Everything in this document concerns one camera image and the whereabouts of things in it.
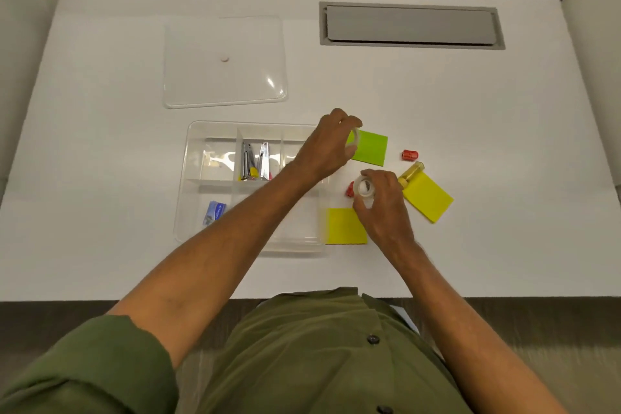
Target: desk surface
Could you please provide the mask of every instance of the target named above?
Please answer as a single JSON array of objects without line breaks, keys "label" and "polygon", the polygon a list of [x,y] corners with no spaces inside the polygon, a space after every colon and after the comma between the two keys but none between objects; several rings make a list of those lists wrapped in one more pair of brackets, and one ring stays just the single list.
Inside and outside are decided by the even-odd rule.
[{"label": "desk surface", "polygon": [[[320,46],[321,1],[497,7],[507,49]],[[178,15],[280,16],[286,102],[164,108]],[[314,124],[334,106],[389,136],[387,169],[416,149],[454,196],[437,224],[410,215],[462,295],[621,295],[621,207],[559,0],[59,0],[0,208],[0,300],[118,299],[144,277],[177,244],[193,120]],[[371,243],[260,257],[234,297],[339,285],[409,295]]]}]

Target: sticky note pad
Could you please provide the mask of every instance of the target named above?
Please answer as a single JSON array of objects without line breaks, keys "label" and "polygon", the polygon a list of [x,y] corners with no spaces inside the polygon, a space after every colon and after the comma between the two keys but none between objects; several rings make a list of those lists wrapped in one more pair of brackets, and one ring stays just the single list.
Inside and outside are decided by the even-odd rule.
[{"label": "sticky note pad", "polygon": [[367,244],[366,231],[352,208],[328,210],[326,244]]},{"label": "sticky note pad", "polygon": [[414,176],[403,196],[432,223],[438,221],[453,203],[453,198],[424,172]]},{"label": "sticky note pad", "polygon": [[[352,159],[384,167],[388,137],[362,130],[359,130],[359,133],[360,142],[358,143],[358,149]],[[347,142],[351,143],[352,141],[353,133],[350,133],[349,138],[347,138]]]}]

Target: forearm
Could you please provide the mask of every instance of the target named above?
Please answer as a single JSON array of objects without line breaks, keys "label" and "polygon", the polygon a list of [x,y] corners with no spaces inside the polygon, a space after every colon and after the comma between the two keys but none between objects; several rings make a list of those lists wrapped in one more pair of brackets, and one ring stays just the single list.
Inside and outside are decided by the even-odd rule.
[{"label": "forearm", "polygon": [[470,406],[478,414],[565,413],[520,358],[416,247],[396,267]]},{"label": "forearm", "polygon": [[181,363],[282,219],[313,185],[291,163],[162,261],[110,312],[129,315]]}]

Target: red object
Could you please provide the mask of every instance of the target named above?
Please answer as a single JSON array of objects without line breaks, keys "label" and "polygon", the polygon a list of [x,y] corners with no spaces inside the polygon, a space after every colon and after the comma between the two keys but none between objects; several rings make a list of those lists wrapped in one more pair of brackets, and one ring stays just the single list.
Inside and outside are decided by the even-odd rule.
[{"label": "red object", "polygon": [[414,162],[418,158],[419,153],[416,151],[408,151],[407,149],[404,149],[403,152],[401,152],[401,160],[409,160],[410,162]]},{"label": "red object", "polygon": [[350,183],[349,187],[347,187],[347,190],[345,191],[345,196],[349,198],[353,198],[353,182]]}]

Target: shirt sleeve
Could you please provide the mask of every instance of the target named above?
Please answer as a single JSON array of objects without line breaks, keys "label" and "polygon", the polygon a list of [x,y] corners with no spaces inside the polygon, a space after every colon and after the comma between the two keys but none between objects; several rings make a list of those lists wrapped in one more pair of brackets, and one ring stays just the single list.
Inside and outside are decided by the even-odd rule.
[{"label": "shirt sleeve", "polygon": [[173,414],[178,401],[168,352],[128,316],[91,319],[14,380],[0,414]]}]

